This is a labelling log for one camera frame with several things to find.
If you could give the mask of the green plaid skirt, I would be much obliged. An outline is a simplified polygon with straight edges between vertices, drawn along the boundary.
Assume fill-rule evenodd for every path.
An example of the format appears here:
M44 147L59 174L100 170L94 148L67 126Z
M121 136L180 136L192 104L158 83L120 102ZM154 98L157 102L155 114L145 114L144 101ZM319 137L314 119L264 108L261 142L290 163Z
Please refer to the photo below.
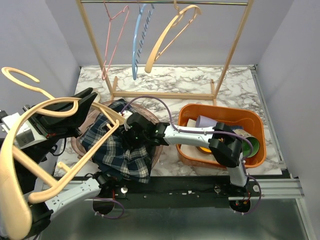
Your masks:
M115 112L120 112L126 105L127 101L124 100L123 98L114 100L111 104L109 104L107 107L114 110Z

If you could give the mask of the pink wire hanger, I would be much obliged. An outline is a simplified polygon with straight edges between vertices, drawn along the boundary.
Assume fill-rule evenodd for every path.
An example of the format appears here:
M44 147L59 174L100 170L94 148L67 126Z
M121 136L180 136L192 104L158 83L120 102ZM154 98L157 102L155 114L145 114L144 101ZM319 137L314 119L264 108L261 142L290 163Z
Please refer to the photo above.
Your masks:
M128 5L125 5L117 13L112 13L107 6L107 1L103 1L105 12L108 18L108 28L105 43L104 63L102 70L102 79L107 79L108 71L112 65L114 56L119 46L123 31L128 21L130 9Z

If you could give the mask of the wooden hanger with skirt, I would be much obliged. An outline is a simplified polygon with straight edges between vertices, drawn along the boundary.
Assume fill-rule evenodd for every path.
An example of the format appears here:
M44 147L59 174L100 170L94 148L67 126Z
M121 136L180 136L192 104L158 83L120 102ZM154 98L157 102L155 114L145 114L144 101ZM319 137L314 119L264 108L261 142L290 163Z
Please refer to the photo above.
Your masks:
M3 67L1 72L12 82L31 91L42 93L48 98L46 101L27 110L18 118L7 133L0 150L0 212L8 237L12 240L22 240L28 235L32 228L32 212L28 204L45 202L58 195L84 167L108 137L110 137L120 125L124 124L125 118L122 114L100 103L91 103L91 107L100 111L109 119L110 123L107 125L109 130L72 168L64 166L65 175L60 180L55 180L22 150L17 148L14 145L14 140L21 126L33 114L56 118L70 117L77 113L80 99L76 97L55 98L45 90L28 85L12 75L12 73L18 73L36 83L39 82L36 77L22 70L13 67ZM16 174L15 160L24 165L36 177L42 179L50 188L42 192L33 192L29 195L28 199L25 199Z

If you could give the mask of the light blue wavy hanger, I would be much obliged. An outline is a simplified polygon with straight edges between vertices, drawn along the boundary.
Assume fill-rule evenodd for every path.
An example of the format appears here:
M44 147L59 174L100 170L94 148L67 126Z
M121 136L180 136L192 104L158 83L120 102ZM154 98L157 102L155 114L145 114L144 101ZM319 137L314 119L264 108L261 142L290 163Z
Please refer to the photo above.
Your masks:
M151 21L151 17L155 10L155 6L153 3L144 3L143 5L138 4L138 7L138 15L133 33L131 58L132 79L134 81L138 77L138 68L143 51L144 41Z

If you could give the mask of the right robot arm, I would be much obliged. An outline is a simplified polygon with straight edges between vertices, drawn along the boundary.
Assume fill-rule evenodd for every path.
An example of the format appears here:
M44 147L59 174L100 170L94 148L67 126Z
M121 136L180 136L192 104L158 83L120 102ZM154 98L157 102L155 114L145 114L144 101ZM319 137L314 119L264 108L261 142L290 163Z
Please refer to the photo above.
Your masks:
M249 177L243 160L243 142L248 140L236 134L228 125L218 122L215 126L197 128L178 126L168 122L152 123L138 112L122 111L125 136L129 145L152 146L189 145L207 148L215 160L228 171L230 191L241 196L248 190Z

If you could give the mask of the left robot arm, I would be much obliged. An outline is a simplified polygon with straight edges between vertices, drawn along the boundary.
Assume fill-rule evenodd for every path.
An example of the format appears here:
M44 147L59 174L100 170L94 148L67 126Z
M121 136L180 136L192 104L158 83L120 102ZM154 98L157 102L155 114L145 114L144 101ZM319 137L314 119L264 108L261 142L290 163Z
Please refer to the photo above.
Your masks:
M39 113L58 118L70 117L77 113L80 99L76 97L55 98L38 87L30 87L29 90L42 93L48 99L27 110L18 118L7 133L0 150L0 212L4 229L11 240L23 240L31 234L33 225L31 206L33 205L45 204L54 214L57 214L71 203L96 196L104 198L110 194L111 185L104 180L89 179L72 189L66 190L65 188L101 145L124 122L124 118L118 113L100 103L93 102L91 106L103 113L110 121L107 125L108 132L72 168L59 162L58 165L65 171L65 175L60 180L55 180L17 148L14 140L19 128L33 114ZM33 175L43 180L49 188L40 192L32 192L25 197L17 178L14 161L21 163Z

